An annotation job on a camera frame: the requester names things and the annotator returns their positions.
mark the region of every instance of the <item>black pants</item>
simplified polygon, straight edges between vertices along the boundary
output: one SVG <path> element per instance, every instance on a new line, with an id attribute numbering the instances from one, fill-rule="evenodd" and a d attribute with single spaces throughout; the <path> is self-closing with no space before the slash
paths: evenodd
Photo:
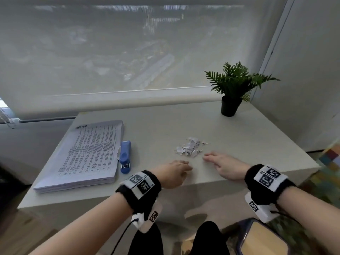
<path id="1" fill-rule="evenodd" d="M 143 234 L 137 231 L 128 255 L 157 254 L 163 255 L 163 243 L 156 224 Z M 221 254 L 230 255 L 225 239 L 214 222 L 204 222 L 197 230 L 190 255 Z"/>

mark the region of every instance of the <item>green fern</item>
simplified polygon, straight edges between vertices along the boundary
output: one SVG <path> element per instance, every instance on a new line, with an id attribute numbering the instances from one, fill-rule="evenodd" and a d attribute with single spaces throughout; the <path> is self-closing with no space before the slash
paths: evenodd
<path id="1" fill-rule="evenodd" d="M 242 65 L 241 61 L 235 65 L 224 63 L 224 74 L 212 71 L 204 72 L 207 80 L 213 87 L 211 90 L 215 90 L 217 93 L 224 94 L 232 99 L 241 98 L 246 102 L 250 101 L 249 91 L 251 89 L 257 86 L 261 88 L 261 84 L 266 81 L 279 81 L 279 79 L 271 75 L 249 74 L 248 68 Z"/>

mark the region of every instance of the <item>person's left hand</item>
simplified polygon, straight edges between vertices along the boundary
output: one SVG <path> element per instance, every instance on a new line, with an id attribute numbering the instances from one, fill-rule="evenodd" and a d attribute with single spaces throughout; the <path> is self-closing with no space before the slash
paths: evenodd
<path id="1" fill-rule="evenodd" d="M 171 163 L 159 165 L 151 170 L 161 186 L 166 189 L 179 187 L 188 175 L 188 171 L 192 170 L 192 166 L 188 165 L 189 161 L 175 160 Z"/>

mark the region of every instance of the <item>forearm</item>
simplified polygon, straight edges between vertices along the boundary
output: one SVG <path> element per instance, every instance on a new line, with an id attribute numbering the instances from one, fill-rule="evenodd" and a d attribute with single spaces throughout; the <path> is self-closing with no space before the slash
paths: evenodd
<path id="1" fill-rule="evenodd" d="M 278 201 L 288 214 L 308 229 L 333 254 L 340 254 L 340 210 L 296 187 L 283 191 Z"/>
<path id="2" fill-rule="evenodd" d="M 94 255 L 133 210 L 115 193 L 59 231 L 30 255 Z"/>

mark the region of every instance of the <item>person's right arm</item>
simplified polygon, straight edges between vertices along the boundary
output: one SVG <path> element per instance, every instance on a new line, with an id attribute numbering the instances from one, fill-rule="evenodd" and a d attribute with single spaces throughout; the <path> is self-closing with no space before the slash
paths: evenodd
<path id="1" fill-rule="evenodd" d="M 228 180 L 244 179 L 251 167 L 237 158 L 218 152 L 204 154 L 203 160 L 213 163 L 218 173 Z M 277 203 L 331 253 L 340 254 L 340 209 L 297 187 L 286 188 Z"/>

